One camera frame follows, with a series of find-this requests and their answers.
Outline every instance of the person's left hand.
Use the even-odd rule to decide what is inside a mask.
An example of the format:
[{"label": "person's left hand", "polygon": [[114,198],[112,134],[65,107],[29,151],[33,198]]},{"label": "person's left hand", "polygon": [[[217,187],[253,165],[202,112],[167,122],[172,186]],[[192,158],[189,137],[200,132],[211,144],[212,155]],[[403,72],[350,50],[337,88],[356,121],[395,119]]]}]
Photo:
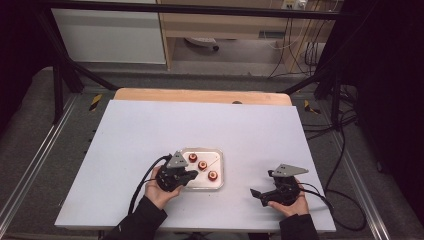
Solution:
[{"label": "person's left hand", "polygon": [[[156,174],[158,173],[160,169],[160,166],[153,168],[152,175],[150,179],[155,179]],[[156,180],[152,180],[147,182],[144,195],[152,201],[153,204],[160,210],[164,209],[166,204],[171,200],[172,198],[180,195],[181,189],[183,186],[177,187],[172,192],[166,192],[163,191],[159,185],[157,184]]]}]

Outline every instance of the floor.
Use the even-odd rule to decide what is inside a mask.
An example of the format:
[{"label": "floor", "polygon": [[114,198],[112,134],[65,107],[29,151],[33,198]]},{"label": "floor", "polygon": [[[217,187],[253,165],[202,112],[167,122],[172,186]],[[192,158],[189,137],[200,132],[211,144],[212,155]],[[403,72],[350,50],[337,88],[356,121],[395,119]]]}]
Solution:
[{"label": "floor", "polygon": [[[280,63],[280,51],[274,49],[272,41],[217,40],[219,51],[194,46],[179,39],[177,41],[173,67],[131,65],[90,66],[99,75],[120,86],[147,88],[185,88],[208,90],[237,90],[276,92],[306,78],[313,67],[299,62],[304,73],[287,74],[284,63]],[[0,215],[0,234],[3,239],[95,239],[93,231],[69,231],[54,227],[54,221],[60,210],[60,202],[66,197],[72,181],[84,159],[84,151],[89,148],[101,117],[107,106],[107,100],[113,92],[99,88],[88,79],[83,79],[86,90],[75,97],[75,106],[69,113],[66,124],[59,136],[53,140],[53,146],[39,152],[39,147],[52,128],[54,105],[52,96],[51,73],[46,70],[34,78],[21,109],[12,118],[8,130],[0,139],[0,206],[10,206],[10,196],[19,186],[22,176],[33,173],[32,178],[24,178],[29,183],[21,190],[24,197],[17,202],[15,211]],[[298,107],[299,116],[305,130],[306,124],[328,124],[329,100],[315,100],[311,84],[293,94],[292,101]],[[345,93],[354,91],[346,88]],[[103,94],[96,111],[89,108],[93,97]],[[306,111],[305,100],[310,103]],[[350,103],[342,104],[342,111],[350,108]],[[361,231],[350,231],[337,225],[336,233],[321,235],[322,239],[424,239],[424,230],[409,208],[405,199],[390,175],[377,171],[372,151],[369,149],[360,126],[350,124],[345,128],[347,149],[345,162],[339,166],[331,189],[343,191],[353,199],[363,197],[363,190],[357,190],[352,180],[350,159],[366,186],[387,236],[377,236],[375,226],[367,225]],[[308,141],[320,179],[324,184],[340,155],[340,134],[328,132]],[[34,166],[34,156],[41,156],[42,164]],[[327,196],[337,211],[335,217],[342,223],[357,227],[362,218],[358,208],[349,200],[338,195]],[[158,240],[186,239],[187,234],[163,233]],[[207,239],[245,240],[244,233],[210,233]]]}]

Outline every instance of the power strip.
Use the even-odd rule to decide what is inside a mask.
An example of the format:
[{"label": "power strip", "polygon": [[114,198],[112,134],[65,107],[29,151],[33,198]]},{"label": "power strip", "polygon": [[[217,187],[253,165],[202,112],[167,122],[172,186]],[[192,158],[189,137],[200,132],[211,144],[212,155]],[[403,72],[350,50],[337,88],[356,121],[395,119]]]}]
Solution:
[{"label": "power strip", "polygon": [[307,0],[283,0],[281,9],[285,10],[305,10]]}]

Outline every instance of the black stand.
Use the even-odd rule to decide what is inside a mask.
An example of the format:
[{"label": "black stand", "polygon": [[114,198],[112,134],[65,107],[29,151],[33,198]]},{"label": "black stand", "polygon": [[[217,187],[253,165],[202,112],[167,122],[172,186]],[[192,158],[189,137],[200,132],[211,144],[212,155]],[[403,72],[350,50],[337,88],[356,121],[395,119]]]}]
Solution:
[{"label": "black stand", "polygon": [[78,63],[74,62],[66,51],[65,44],[60,38],[55,20],[50,9],[39,6],[36,1],[26,1],[21,4],[23,16],[28,18],[28,23],[32,25],[34,32],[41,42],[46,42],[50,47],[48,53],[53,62],[53,79],[55,92],[55,117],[53,124],[56,124],[63,114],[63,85],[62,80],[67,84],[70,92],[80,93],[84,85],[78,73],[85,75],[101,86],[109,90],[118,90],[119,87],[107,82]]}]

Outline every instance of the clear plastic tray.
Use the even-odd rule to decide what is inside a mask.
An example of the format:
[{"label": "clear plastic tray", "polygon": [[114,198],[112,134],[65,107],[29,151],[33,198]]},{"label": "clear plastic tray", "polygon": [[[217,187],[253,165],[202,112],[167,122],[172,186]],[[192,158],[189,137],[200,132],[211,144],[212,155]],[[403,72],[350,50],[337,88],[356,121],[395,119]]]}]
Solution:
[{"label": "clear plastic tray", "polygon": [[[196,154],[197,160],[192,163],[189,160],[190,154]],[[224,184],[224,159],[223,154],[218,149],[211,148],[184,148],[181,150],[181,155],[188,162],[186,170],[196,170],[199,174],[196,179],[188,182],[186,188],[193,190],[217,190]],[[200,161],[207,163],[207,168],[200,170],[198,164]],[[208,178],[210,171],[215,171],[218,174],[218,178],[215,181],[211,181]]]}]

